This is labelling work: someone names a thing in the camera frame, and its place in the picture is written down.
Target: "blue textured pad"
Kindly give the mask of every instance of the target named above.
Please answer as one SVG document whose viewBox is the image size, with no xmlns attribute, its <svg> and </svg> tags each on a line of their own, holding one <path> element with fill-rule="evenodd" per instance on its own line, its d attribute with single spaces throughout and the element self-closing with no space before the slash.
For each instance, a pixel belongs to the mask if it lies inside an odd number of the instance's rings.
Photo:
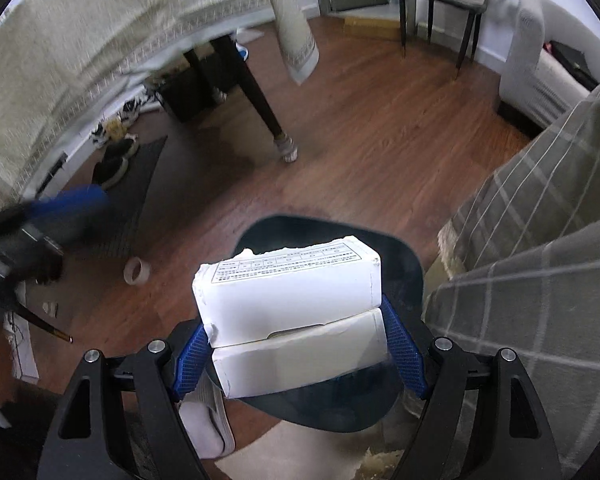
<svg viewBox="0 0 600 480">
<path fill-rule="evenodd" d="M 209 339 L 206 337 L 202 323 L 200 323 L 179 355 L 176 364 L 176 380 L 172 389 L 180 400 L 196 389 L 206 362 L 211 357 L 211 352 Z"/>
<path fill-rule="evenodd" d="M 380 310 L 386 333 L 386 345 L 398 368 L 400 378 L 404 386 L 422 399 L 427 395 L 429 389 L 424 376 L 422 355 L 384 294 Z"/>
</svg>

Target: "plaid blanket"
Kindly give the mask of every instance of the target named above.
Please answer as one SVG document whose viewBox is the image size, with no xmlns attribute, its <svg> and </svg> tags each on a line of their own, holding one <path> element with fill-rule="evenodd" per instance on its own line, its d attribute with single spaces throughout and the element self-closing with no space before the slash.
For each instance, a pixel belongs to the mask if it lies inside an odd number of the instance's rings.
<svg viewBox="0 0 600 480">
<path fill-rule="evenodd" d="M 572 476 L 600 441 L 600 86 L 496 170 L 439 242 L 453 278 L 427 324 L 468 351 L 518 353 Z"/>
</svg>

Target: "cardboard box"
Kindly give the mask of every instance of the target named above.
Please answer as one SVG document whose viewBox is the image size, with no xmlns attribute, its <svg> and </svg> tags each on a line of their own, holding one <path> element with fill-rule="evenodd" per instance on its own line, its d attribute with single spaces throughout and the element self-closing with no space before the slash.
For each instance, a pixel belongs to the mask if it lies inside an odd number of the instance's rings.
<svg viewBox="0 0 600 480">
<path fill-rule="evenodd" d="M 209 342 L 221 348 L 325 325 L 381 303 L 380 256 L 356 237 L 203 264 L 192 284 Z"/>
<path fill-rule="evenodd" d="M 379 308 L 264 341 L 216 348 L 212 359 L 228 399 L 319 383 L 388 359 Z"/>
</svg>

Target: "white sofa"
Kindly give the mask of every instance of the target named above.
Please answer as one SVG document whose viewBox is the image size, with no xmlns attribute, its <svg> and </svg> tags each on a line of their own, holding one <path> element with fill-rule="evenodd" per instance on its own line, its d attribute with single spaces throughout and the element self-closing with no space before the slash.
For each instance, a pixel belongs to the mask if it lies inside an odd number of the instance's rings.
<svg viewBox="0 0 600 480">
<path fill-rule="evenodd" d="M 550 0 L 520 0 L 516 30 L 500 79 L 501 100 L 546 128 L 589 95 L 542 46 L 551 40 L 584 53 L 600 82 L 600 39 Z"/>
</svg>

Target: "silver bolt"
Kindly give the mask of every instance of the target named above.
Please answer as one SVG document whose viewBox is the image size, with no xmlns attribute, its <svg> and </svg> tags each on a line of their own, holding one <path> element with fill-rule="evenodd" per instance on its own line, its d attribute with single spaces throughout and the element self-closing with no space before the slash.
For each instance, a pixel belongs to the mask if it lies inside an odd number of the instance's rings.
<svg viewBox="0 0 600 480">
<path fill-rule="evenodd" d="M 88 363 L 94 363 L 96 362 L 98 359 L 100 358 L 100 352 L 98 352 L 97 350 L 89 350 L 85 355 L 84 355 L 84 360 L 87 361 Z"/>
<path fill-rule="evenodd" d="M 503 348 L 500 351 L 500 355 L 505 361 L 511 362 L 516 360 L 516 353 L 511 348 Z"/>
<path fill-rule="evenodd" d="M 453 343 L 451 339 L 447 339 L 446 337 L 439 337 L 436 339 L 436 348 L 438 350 L 447 351 L 453 348 Z"/>
<path fill-rule="evenodd" d="M 161 339 L 154 339 L 153 341 L 151 341 L 149 343 L 147 348 L 149 349 L 149 352 L 151 352 L 152 354 L 159 354 L 165 348 L 167 348 L 167 344 Z"/>
</svg>

